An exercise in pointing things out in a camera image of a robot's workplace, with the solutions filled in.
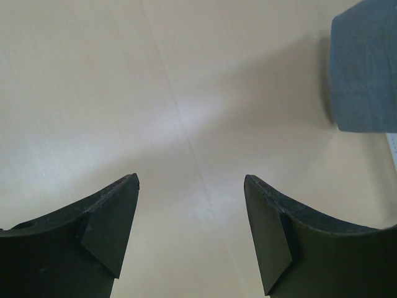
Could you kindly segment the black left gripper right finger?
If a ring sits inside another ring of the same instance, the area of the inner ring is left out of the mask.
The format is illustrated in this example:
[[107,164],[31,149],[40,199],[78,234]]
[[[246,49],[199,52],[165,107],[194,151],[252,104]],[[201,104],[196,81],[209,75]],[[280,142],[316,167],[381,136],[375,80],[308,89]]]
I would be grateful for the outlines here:
[[246,208],[268,296],[382,296],[381,231],[336,219],[244,180]]

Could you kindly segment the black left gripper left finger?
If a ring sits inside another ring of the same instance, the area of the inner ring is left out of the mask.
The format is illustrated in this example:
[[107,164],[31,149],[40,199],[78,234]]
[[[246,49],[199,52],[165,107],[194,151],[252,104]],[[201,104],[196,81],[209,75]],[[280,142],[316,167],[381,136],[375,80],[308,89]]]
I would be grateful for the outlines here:
[[56,251],[72,243],[118,279],[139,190],[137,174],[128,174],[84,199],[3,230],[1,252],[10,255],[39,243]]

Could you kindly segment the grey long sleeve shirt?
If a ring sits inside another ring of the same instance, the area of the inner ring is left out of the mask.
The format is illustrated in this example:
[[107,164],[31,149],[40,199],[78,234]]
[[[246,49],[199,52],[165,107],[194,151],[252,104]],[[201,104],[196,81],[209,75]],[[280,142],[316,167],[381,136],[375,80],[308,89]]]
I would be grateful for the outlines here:
[[332,20],[329,77],[339,130],[396,132],[396,1],[361,1]]

